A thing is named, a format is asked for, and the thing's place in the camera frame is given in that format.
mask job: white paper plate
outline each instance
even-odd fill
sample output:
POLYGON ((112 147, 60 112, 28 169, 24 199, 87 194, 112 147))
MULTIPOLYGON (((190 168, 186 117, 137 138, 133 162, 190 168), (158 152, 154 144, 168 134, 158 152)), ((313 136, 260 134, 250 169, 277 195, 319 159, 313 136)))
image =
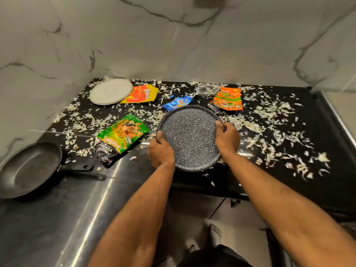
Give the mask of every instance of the white paper plate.
POLYGON ((110 105, 120 102, 132 92, 132 84, 124 79, 106 80, 96 85, 90 92, 89 99, 97 105, 110 105))

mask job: frying pan handle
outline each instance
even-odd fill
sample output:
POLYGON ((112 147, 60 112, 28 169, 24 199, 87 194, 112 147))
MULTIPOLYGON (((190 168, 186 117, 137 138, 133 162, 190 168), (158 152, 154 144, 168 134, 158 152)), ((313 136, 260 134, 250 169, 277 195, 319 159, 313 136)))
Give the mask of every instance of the frying pan handle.
POLYGON ((76 172, 88 172, 93 170, 93 165, 80 164, 80 163, 67 163, 60 165, 57 171, 70 170, 76 172))

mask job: blue wrapper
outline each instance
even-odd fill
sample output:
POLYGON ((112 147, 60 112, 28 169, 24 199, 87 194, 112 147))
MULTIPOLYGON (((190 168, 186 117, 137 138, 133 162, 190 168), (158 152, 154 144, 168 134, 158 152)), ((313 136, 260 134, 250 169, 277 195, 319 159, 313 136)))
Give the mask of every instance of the blue wrapper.
POLYGON ((185 105, 188 105, 193 98, 190 96, 186 95, 183 98, 175 98, 172 102, 169 102, 167 104, 164 104, 163 107, 167 111, 175 110, 176 108, 183 107, 185 105))

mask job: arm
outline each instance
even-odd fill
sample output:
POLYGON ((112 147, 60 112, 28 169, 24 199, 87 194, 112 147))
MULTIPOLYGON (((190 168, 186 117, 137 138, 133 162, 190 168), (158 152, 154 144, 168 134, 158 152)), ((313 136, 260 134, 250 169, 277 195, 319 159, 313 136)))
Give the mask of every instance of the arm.
POLYGON ((326 212, 237 153, 240 136, 216 123, 216 145, 257 212, 299 267, 356 266, 356 242, 326 212))
POLYGON ((161 131, 149 145, 156 171, 116 215, 88 267, 151 266, 175 170, 174 152, 161 131))

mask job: pan rim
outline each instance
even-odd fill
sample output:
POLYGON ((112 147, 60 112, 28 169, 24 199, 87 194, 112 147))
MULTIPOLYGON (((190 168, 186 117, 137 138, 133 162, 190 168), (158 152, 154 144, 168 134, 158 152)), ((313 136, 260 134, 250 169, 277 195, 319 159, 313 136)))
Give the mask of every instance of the pan rim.
MULTIPOLYGON (((196 108, 198 110, 202 110, 208 114, 211 114, 212 116, 216 117, 217 118, 217 121, 220 121, 222 123, 222 125, 224 125, 223 121, 220 119, 220 117, 215 114, 214 112, 212 112, 210 109, 206 108, 206 107, 203 107, 203 106, 200 106, 200 105, 186 105, 186 106, 183 106, 183 107, 179 107, 179 108, 176 108, 174 110, 171 110, 169 112, 167 112, 166 115, 163 116, 162 120, 159 122, 159 125, 157 127, 157 131, 161 130, 162 128, 162 124, 163 122, 173 113, 173 112, 176 112, 176 111, 179 111, 179 110, 183 110, 185 108, 196 108)), ((182 170, 182 171, 185 171, 185 172, 201 172, 201 171, 204 171, 206 169, 208 169, 209 167, 213 166, 216 164, 216 162, 220 159, 221 157, 221 154, 220 152, 218 152, 218 155, 211 160, 211 162, 209 162, 208 164, 206 165, 202 165, 200 167, 193 167, 193 168, 189 168, 189 167, 184 167, 184 166, 181 166, 179 164, 176 163, 176 168, 182 170)))
MULTIPOLYGON (((20 150, 18 150, 17 152, 15 152, 13 155, 11 155, 5 162, 3 162, 3 164, 0 166, 0 175, 1 175, 1 172, 2 172, 2 170, 3 170, 3 168, 4 168, 4 166, 6 166, 6 164, 7 164, 9 161, 11 161, 11 159, 13 159, 13 157, 15 157, 17 154, 19 154, 20 152, 22 152, 23 150, 25 150, 25 149, 27 149, 27 148, 30 148, 30 147, 32 147, 32 146, 34 146, 34 145, 40 145, 40 144, 51 144, 51 145, 53 145, 53 146, 56 146, 56 148, 59 149, 59 151, 60 151, 60 160, 59 160, 59 162, 57 163, 56 169, 55 169, 55 170, 52 172, 52 174, 49 176, 49 177, 51 177, 51 176, 53 175, 53 173, 58 169, 58 166, 60 165, 60 162, 61 162, 62 157, 63 157, 62 148, 60 148, 57 144, 52 143, 52 142, 35 142, 35 143, 29 144, 29 145, 27 145, 27 146, 21 148, 20 150)), ((0 191, 0 198, 1 198, 1 199, 13 199, 13 198, 16 198, 16 197, 21 197, 21 196, 23 196, 23 195, 26 195, 26 194, 28 194, 28 193, 34 191, 35 189, 37 189, 38 187, 40 187, 42 184, 39 184, 39 185, 36 186, 34 189, 32 189, 32 190, 30 190, 30 191, 28 191, 28 192, 26 192, 26 193, 23 193, 23 194, 21 194, 21 195, 17 195, 17 196, 15 196, 15 197, 3 197, 3 196, 1 195, 2 193, 1 193, 1 191, 0 191)))

